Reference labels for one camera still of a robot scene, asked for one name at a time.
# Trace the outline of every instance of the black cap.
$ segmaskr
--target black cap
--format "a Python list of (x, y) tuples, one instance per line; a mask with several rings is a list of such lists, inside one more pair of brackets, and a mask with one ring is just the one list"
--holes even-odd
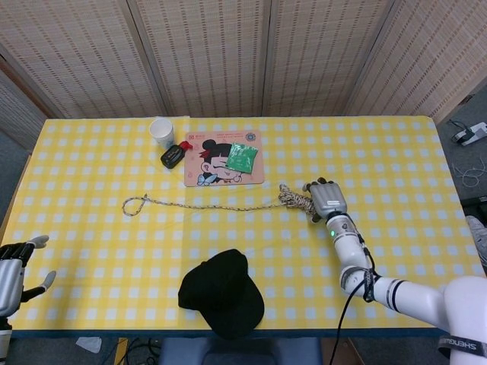
[(200, 311), (222, 338), (248, 335), (264, 315), (264, 301), (247, 269), (247, 258), (238, 250), (220, 252), (186, 274), (179, 306)]

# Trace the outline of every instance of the mouse pad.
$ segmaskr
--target mouse pad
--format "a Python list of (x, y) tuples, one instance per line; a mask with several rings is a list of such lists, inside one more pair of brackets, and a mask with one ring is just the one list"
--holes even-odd
[[(184, 157), (184, 185), (217, 186), (261, 184), (264, 182), (262, 139), (259, 131), (189, 132), (186, 140), (193, 146)], [(232, 143), (257, 148), (252, 173), (228, 169)]]

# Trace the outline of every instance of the table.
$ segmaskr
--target table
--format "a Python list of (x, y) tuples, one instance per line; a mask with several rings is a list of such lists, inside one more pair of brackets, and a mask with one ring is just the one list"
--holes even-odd
[[(324, 224), (312, 225), (303, 212), (286, 208), (193, 211), (147, 204), (136, 217), (123, 215), (122, 202), (145, 193), (172, 202), (247, 207), (277, 202), (280, 183), (298, 191), (325, 176), (342, 187), (380, 274), (435, 287), (458, 275), (482, 274), (429, 118), (173, 118), (178, 141), (189, 130), (262, 132), (262, 185), (205, 188), (184, 186), (183, 163), (172, 171), (162, 167), (161, 151), (148, 134), (151, 121), (46, 121), (3, 243), (49, 234), (48, 247), (36, 251), (27, 267), (26, 287), (51, 269), (58, 277), (14, 315), (14, 335), (207, 333), (197, 332), (208, 330), (198, 312), (178, 308), (177, 291), (191, 268), (230, 248), (247, 256), (264, 297), (259, 330), (325, 334), (336, 328), (345, 295)], [(343, 327), (427, 325), (357, 298)]]

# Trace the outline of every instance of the green packet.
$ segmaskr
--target green packet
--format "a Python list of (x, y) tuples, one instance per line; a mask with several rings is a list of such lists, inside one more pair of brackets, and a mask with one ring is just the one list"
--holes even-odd
[(245, 144), (233, 143), (227, 159), (227, 167), (242, 173), (252, 173), (253, 160), (258, 149)]

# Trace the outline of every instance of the textured wall panel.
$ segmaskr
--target textured wall panel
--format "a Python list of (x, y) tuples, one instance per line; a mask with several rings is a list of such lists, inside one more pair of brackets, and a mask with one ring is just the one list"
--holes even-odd
[(0, 0), (0, 43), (70, 118), (161, 113), (114, 0)]
[(0, 131), (33, 150), (46, 116), (0, 72)]
[(440, 122), (487, 77), (487, 2), (397, 1), (347, 113)]
[(260, 115), (266, 2), (136, 2), (177, 115)]
[(342, 113), (387, 0), (278, 0), (269, 30), (264, 115)]

